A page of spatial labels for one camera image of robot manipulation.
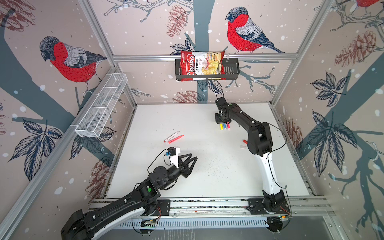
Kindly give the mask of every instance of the wallpaper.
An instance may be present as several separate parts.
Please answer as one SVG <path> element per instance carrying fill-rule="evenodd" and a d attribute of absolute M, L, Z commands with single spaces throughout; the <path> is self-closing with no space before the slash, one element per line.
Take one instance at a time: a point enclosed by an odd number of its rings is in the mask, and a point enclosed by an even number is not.
<path fill-rule="evenodd" d="M 92 199 L 104 197 L 111 164 L 131 112 L 131 105 L 122 94 L 99 139 L 77 135 L 72 140 L 13 240 L 61 239 L 60 231 L 72 213 L 79 209 L 87 212 Z"/>
<path fill-rule="evenodd" d="M 277 110 L 350 239 L 384 239 L 383 3 L 336 0 Z"/>
<path fill-rule="evenodd" d="M 110 66 L 77 1 L 0 6 L 3 220 Z"/>
<path fill-rule="evenodd" d="M 186 36 L 195 51 L 295 53 L 321 0 L 90 2 L 114 55 L 152 55 L 171 54 Z M 256 32 L 237 33 L 248 18 Z"/>
<path fill-rule="evenodd" d="M 291 61 L 240 61 L 237 80 L 177 81 L 175 63 L 119 63 L 140 103 L 214 102 L 224 95 L 227 101 L 269 101 Z"/>

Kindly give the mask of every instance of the white wire basket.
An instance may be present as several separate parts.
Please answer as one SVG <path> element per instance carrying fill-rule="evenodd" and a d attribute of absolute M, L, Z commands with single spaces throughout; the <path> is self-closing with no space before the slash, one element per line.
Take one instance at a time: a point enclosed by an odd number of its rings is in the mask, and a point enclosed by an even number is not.
<path fill-rule="evenodd" d="M 76 127 L 75 131 L 80 137 L 100 136 L 126 84 L 127 76 L 125 74 L 111 74 L 95 101 L 93 101 L 93 104 Z"/>

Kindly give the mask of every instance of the chip bag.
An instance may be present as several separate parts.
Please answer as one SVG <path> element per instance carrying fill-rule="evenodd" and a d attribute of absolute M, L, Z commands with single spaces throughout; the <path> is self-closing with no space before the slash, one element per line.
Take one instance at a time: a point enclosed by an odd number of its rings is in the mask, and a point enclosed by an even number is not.
<path fill-rule="evenodd" d="M 214 75 L 225 74 L 221 64 L 224 51 L 213 52 L 190 52 L 181 51 L 181 75 Z M 205 80 L 205 78 L 183 78 L 181 81 Z"/>

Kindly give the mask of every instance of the black basket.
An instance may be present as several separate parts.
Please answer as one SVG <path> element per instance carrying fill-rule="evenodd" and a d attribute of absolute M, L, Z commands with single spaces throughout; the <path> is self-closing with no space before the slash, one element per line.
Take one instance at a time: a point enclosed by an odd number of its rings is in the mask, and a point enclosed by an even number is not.
<path fill-rule="evenodd" d="M 240 73 L 238 58 L 223 58 L 222 65 L 225 74 L 210 74 L 210 75 L 181 75 L 180 59 L 175 59 L 175 75 L 176 80 L 181 81 L 183 78 L 225 78 L 224 80 L 236 80 Z"/>

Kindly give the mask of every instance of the pine cone illustration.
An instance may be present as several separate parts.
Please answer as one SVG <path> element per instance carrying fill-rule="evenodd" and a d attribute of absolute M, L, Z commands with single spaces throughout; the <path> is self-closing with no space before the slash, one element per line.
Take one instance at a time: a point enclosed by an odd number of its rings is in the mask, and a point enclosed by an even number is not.
<path fill-rule="evenodd" d="M 372 31 L 366 31 L 354 38 L 347 48 L 341 50 L 340 55 L 336 55 L 335 66 L 342 64 L 343 67 L 356 62 L 364 61 L 367 55 L 375 49 L 376 34 Z"/>
<path fill-rule="evenodd" d="M 303 134 L 301 133 L 300 127 L 293 123 L 293 119 L 287 121 L 285 119 L 284 127 L 288 132 L 288 137 L 291 139 L 294 147 L 301 150 L 303 146 Z"/>
<path fill-rule="evenodd" d="M 101 192 L 107 180 L 108 173 L 109 167 L 105 165 L 102 161 L 98 161 L 92 168 L 91 178 L 89 179 L 90 184 L 85 189 L 85 191 L 88 192 L 87 197 L 91 198 L 89 204 L 94 198 L 101 197 Z"/>
<path fill-rule="evenodd" d="M 168 12 L 167 34 L 173 38 L 179 35 L 187 25 L 187 12 L 179 5 L 172 6 L 172 10 Z"/>
<path fill-rule="evenodd" d="M 29 24 L 35 25 L 35 16 L 31 10 L 36 8 L 26 0 L 0 0 L 0 19 L 3 19 L 10 9 L 15 12 L 9 16 L 5 27 L 13 31 L 24 31 Z"/>
<path fill-rule="evenodd" d="M 202 97 L 193 90 L 187 90 L 186 92 L 177 93 L 176 98 L 172 98 L 176 103 L 198 103 L 202 101 Z"/>

